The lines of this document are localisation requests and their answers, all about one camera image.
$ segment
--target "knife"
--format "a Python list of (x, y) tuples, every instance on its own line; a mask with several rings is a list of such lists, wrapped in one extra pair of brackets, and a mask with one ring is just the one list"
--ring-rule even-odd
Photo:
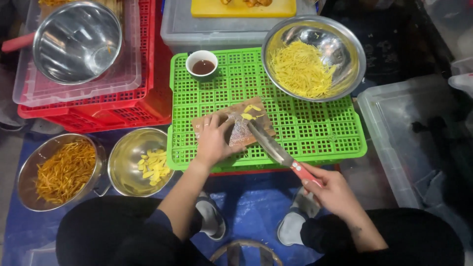
[(294, 160), (294, 158), (292, 158), (292, 156), (283, 147), (281, 147), (279, 143), (269, 136), (264, 128), (256, 123), (256, 121), (250, 121), (247, 126), (263, 149), (278, 163), (290, 167), (301, 180), (312, 180), (320, 187), (324, 187), (324, 184), (320, 179), (314, 177), (304, 166), (302, 166), (298, 161)]

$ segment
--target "person's left hand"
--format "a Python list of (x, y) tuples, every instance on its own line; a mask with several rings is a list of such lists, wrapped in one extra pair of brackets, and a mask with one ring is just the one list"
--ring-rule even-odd
[(225, 132), (235, 121), (230, 119), (221, 126), (219, 123), (220, 117), (218, 115), (207, 115), (200, 125), (200, 137), (197, 141), (199, 145), (194, 161), (200, 162), (208, 169), (233, 153), (246, 150), (244, 145), (230, 147), (225, 142)]

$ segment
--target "forearm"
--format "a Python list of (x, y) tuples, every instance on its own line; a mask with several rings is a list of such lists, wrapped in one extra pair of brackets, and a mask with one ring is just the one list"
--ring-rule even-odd
[(351, 237), (358, 252), (388, 248), (385, 240), (364, 210), (360, 210), (356, 215), (344, 220), (350, 229)]
[(194, 215), (195, 202), (209, 173), (209, 167), (193, 160), (158, 206), (158, 209), (162, 210), (169, 218), (173, 233), (180, 240), (185, 240), (189, 235), (189, 225)]

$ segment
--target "hand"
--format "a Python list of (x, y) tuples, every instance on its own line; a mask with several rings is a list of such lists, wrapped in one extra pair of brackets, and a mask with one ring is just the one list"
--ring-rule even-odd
[(321, 188), (317, 183), (304, 179), (302, 185), (305, 188), (305, 195), (312, 192), (327, 210), (345, 221), (365, 212), (341, 173), (327, 171), (306, 163), (302, 165), (325, 185)]
[(225, 132), (235, 121), (228, 120), (221, 126), (219, 126), (219, 122), (220, 117), (218, 115), (207, 115), (200, 125), (200, 137), (197, 141), (199, 145), (194, 161), (199, 161), (208, 169), (233, 153), (246, 150), (244, 145), (230, 147), (225, 142)]

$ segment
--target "stainless steel bowl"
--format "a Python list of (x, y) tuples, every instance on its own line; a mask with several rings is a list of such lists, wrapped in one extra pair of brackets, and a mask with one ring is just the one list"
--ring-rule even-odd
[[(306, 98), (284, 88), (270, 67), (272, 53), (294, 41), (318, 47), (323, 63), (337, 65), (331, 89), (340, 93), (330, 98)], [(361, 82), (366, 71), (366, 57), (361, 43), (344, 25), (321, 16), (297, 16), (274, 26), (264, 39), (261, 60), (271, 81), (285, 93), (311, 102), (333, 101), (351, 93)]]
[(51, 13), (33, 41), (33, 60), (47, 78), (75, 85), (104, 75), (122, 49), (122, 26), (102, 4), (75, 1)]
[(172, 178), (174, 171), (163, 177), (157, 186), (151, 186), (138, 170), (141, 155), (149, 149), (166, 151), (167, 134), (152, 127), (139, 128), (123, 136), (114, 146), (108, 160), (108, 176), (114, 188), (122, 195), (147, 197), (160, 191)]
[[(94, 172), (89, 178), (89, 181), (84, 185), (84, 187), (77, 192), (75, 196), (69, 199), (63, 204), (53, 204), (46, 202), (44, 199), (38, 199), (38, 193), (36, 193), (36, 184), (35, 181), (38, 179), (38, 166), (37, 164), (42, 164), (51, 158), (63, 145), (67, 143), (74, 142), (76, 140), (86, 140), (89, 141), (95, 149), (95, 168)], [(87, 136), (81, 134), (68, 133), (56, 136), (36, 149), (30, 157), (26, 160), (23, 166), (20, 169), (20, 174), (18, 177), (18, 196), (21, 203), (28, 209), (37, 212), (44, 212), (57, 209), (61, 206), (72, 202), (78, 202), (90, 191), (94, 190), (94, 187), (98, 181), (98, 178), (105, 170), (106, 164), (106, 154), (103, 146), (97, 142), (95, 139), (91, 139)]]

